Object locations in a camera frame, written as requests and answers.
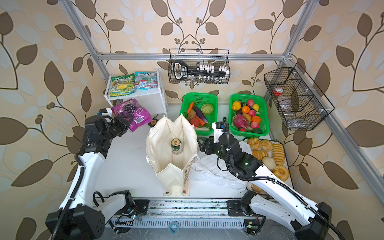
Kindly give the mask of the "purple snack bag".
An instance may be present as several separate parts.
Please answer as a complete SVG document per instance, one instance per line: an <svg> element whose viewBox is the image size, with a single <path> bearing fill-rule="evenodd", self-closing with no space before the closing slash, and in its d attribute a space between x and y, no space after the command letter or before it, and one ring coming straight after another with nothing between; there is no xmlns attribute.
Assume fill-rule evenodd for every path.
<svg viewBox="0 0 384 240"><path fill-rule="evenodd" d="M153 120L149 111L142 107L136 99L129 99L112 107L112 112L115 116L122 116L131 123L129 129L132 132Z"/></svg>

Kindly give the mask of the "green white drink can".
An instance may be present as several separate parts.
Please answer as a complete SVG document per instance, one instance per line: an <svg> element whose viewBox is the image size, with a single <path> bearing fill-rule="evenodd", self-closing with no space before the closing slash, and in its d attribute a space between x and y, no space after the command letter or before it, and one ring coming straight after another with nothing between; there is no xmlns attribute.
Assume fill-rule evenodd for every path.
<svg viewBox="0 0 384 240"><path fill-rule="evenodd" d="M172 149L172 153L175 154L175 155L179 155L183 152L183 145L182 145L182 142L181 140L179 140L178 138L174 138L171 140L171 149Z"/></svg>

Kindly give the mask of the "cream floral tote bag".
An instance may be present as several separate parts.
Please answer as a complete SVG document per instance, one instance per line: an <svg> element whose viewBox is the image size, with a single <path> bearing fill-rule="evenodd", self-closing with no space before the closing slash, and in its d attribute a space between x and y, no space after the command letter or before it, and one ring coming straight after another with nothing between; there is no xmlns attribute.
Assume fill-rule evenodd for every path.
<svg viewBox="0 0 384 240"><path fill-rule="evenodd" d="M175 121L162 117L150 129L146 140L146 160L164 186L164 196L189 196L189 173L197 159L199 145L194 126L180 115ZM179 155L172 153L171 140L183 145Z"/></svg>

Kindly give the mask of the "teal fruit candy bag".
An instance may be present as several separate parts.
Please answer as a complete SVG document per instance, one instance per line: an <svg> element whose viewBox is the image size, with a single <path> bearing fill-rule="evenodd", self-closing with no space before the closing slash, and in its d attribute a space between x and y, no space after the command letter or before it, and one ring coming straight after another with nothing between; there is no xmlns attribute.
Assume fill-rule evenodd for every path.
<svg viewBox="0 0 384 240"><path fill-rule="evenodd" d="M150 90L158 87L158 75L156 72L135 72L135 88L138 90Z"/></svg>

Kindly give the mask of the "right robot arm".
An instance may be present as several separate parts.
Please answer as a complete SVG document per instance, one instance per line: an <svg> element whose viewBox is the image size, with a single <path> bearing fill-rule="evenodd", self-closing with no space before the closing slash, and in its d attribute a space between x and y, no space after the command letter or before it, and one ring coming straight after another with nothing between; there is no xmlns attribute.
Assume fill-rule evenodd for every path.
<svg viewBox="0 0 384 240"><path fill-rule="evenodd" d="M271 202L257 194L247 193L241 201L246 216L265 216L293 232L298 240L323 240L332 230L340 240L343 234L331 223L332 208L324 202L304 197L276 177L262 161L242 150L230 133L228 122L214 123L215 136L198 138L200 151L216 155L236 179L258 186L269 194Z"/></svg>

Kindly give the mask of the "white radish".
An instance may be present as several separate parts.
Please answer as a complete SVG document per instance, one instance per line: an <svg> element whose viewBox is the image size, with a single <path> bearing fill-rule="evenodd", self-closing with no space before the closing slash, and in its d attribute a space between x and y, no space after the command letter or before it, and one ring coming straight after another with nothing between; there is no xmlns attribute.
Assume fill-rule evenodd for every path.
<svg viewBox="0 0 384 240"><path fill-rule="evenodd" d="M203 131L203 132L209 132L210 129L209 128L205 128L205 127L198 127L198 128L195 128L196 131Z"/></svg>

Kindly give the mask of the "orange carrot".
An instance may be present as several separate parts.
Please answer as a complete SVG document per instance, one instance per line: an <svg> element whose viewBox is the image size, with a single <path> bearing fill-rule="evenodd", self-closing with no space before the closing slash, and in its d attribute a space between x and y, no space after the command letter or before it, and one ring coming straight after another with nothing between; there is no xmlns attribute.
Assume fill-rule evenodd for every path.
<svg viewBox="0 0 384 240"><path fill-rule="evenodd" d="M199 118L198 116L196 116L196 118L199 120L199 122L200 122L200 125L202 126L202 127L204 127L204 125L206 124L201 118Z"/></svg>
<svg viewBox="0 0 384 240"><path fill-rule="evenodd" d="M191 102L188 109L187 109L187 114L189 114L192 110L193 110L193 107L194 107L194 104L195 102Z"/></svg>

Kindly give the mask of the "red tomato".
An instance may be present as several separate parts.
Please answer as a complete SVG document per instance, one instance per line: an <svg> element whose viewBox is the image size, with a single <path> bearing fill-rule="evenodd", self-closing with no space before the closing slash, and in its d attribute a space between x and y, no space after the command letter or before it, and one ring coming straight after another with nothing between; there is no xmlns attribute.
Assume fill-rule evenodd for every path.
<svg viewBox="0 0 384 240"><path fill-rule="evenodd" d="M198 128L201 125L200 120L198 118L192 118L190 120L190 124L193 125L195 128Z"/></svg>

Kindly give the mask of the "purple eggplant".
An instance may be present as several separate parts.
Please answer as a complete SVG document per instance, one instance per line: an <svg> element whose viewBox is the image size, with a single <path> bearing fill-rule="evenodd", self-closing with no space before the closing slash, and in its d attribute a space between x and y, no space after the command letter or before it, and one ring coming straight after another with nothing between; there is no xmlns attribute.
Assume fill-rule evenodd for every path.
<svg viewBox="0 0 384 240"><path fill-rule="evenodd" d="M193 110L196 112L197 117L199 117L205 124L209 123L206 116L197 106L193 106Z"/></svg>

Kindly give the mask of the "black yellow tape measure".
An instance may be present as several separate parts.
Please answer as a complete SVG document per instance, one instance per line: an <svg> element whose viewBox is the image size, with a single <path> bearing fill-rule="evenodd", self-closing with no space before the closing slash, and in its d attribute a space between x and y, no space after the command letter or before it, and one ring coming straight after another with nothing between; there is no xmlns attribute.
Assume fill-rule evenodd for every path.
<svg viewBox="0 0 384 240"><path fill-rule="evenodd" d="M148 123L148 125L151 127L151 128L153 128L157 123L158 123L158 116L159 115L156 115L152 120L151 120L151 122L149 122Z"/></svg>

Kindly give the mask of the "green cabbage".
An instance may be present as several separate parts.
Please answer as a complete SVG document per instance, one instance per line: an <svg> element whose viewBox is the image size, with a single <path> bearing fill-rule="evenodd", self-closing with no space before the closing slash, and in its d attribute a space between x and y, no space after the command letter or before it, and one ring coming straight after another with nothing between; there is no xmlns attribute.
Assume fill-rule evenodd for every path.
<svg viewBox="0 0 384 240"><path fill-rule="evenodd" d="M215 110L215 107L212 104L204 104L201 107L201 111L205 116L211 115Z"/></svg>

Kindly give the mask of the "yellow green apple tea bag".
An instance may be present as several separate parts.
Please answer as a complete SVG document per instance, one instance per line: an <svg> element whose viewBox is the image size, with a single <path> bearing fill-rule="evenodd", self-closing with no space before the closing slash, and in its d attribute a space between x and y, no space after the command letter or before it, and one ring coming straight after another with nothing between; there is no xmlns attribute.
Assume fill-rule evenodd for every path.
<svg viewBox="0 0 384 240"><path fill-rule="evenodd" d="M135 74L112 77L110 97L128 96L135 92Z"/></svg>

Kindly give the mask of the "pink dragon fruit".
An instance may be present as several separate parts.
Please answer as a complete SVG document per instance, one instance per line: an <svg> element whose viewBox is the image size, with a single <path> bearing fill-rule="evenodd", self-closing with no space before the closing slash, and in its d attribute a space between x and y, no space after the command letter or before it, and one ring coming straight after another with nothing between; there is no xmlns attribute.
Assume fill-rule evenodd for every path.
<svg viewBox="0 0 384 240"><path fill-rule="evenodd" d="M232 125L237 129L245 129L246 131L251 131L249 121L243 115L234 115L232 117Z"/></svg>

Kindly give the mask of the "yellow lemon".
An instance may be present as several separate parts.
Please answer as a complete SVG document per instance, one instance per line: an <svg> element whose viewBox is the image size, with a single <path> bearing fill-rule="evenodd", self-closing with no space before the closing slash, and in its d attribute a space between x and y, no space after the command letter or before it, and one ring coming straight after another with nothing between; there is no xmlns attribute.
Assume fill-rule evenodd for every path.
<svg viewBox="0 0 384 240"><path fill-rule="evenodd" d="M235 101L232 103L232 110L239 111L242 108L242 104L239 101Z"/></svg>

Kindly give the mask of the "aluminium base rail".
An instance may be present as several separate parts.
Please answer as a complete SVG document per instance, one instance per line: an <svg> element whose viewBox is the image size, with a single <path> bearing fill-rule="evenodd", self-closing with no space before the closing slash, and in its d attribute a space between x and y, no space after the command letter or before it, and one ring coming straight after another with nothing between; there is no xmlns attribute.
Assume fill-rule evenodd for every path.
<svg viewBox="0 0 384 240"><path fill-rule="evenodd" d="M240 199L135 199L133 214L124 217L116 213L111 221L118 228L173 228L179 229L250 229L272 220L291 229L296 218L275 201L256 196L255 213L243 214Z"/></svg>

